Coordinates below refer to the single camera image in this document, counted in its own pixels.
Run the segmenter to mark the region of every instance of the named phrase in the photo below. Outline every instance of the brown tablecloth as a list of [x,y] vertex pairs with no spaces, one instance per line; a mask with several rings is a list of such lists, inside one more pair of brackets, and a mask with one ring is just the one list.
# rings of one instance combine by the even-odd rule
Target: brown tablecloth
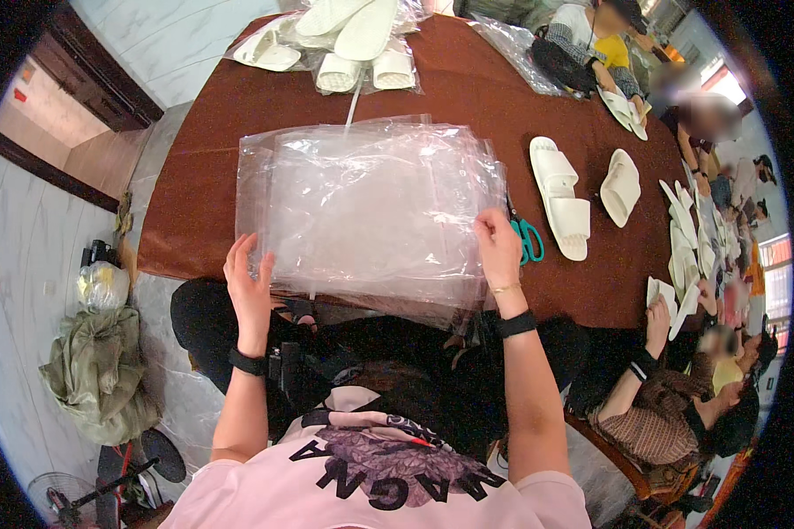
[[[273,17],[257,19],[250,35]],[[489,138],[506,164],[519,215],[540,232],[545,257],[523,268],[536,317],[568,314],[591,327],[642,323],[647,276],[669,281],[667,199],[658,180],[684,178],[676,143],[652,115],[641,142],[598,99],[535,94],[494,48],[463,20],[436,15],[408,37],[424,95],[402,90],[362,96],[354,120],[430,113],[438,123],[467,124]],[[270,130],[346,121],[351,96],[322,96],[310,72],[276,74],[222,60],[191,107],[156,184],[141,234],[139,270],[179,279],[222,279],[234,240],[239,138]],[[552,138],[579,174],[575,192],[590,198],[588,259],[561,256],[529,163],[530,140]],[[614,149],[641,174],[641,198],[629,223],[614,225],[595,195]]]

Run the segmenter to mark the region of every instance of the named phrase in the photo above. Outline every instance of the gold bracelet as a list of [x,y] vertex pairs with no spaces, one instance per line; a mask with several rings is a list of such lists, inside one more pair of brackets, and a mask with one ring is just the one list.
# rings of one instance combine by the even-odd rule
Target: gold bracelet
[[505,287],[500,287],[498,289],[491,289],[491,294],[501,294],[501,293],[503,293],[505,291],[511,291],[512,289],[518,289],[519,290],[520,288],[521,288],[521,284],[520,283],[513,283],[513,284],[510,284],[510,285],[505,286]]

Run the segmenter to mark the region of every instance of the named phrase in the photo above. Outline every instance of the scissors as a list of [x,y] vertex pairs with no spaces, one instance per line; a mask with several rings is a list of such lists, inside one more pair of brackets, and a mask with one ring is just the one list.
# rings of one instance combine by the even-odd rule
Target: scissors
[[[544,243],[541,240],[539,231],[530,223],[518,216],[515,206],[512,206],[511,204],[511,196],[509,195],[508,190],[506,190],[506,206],[509,207],[511,227],[515,230],[515,233],[521,237],[521,243],[523,244],[521,266],[527,264],[528,261],[539,262],[540,260],[544,259]],[[539,241],[541,255],[538,257],[535,257],[535,247],[532,245],[532,238],[529,236],[530,234],[535,235],[535,239]]]

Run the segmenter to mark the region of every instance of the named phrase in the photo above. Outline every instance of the black bag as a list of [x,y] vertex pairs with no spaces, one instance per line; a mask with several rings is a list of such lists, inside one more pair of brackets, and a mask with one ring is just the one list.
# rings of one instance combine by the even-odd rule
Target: black bag
[[593,71],[577,63],[555,42],[538,37],[532,43],[532,60],[553,83],[565,90],[581,91],[586,97],[597,91]]

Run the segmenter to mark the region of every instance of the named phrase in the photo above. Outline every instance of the pink t-shirt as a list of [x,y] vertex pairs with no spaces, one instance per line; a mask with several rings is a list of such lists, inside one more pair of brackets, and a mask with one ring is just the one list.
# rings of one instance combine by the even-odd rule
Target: pink t-shirt
[[185,527],[529,527],[590,529],[585,496],[561,472],[512,485],[405,418],[317,410],[246,463],[194,474],[161,525]]

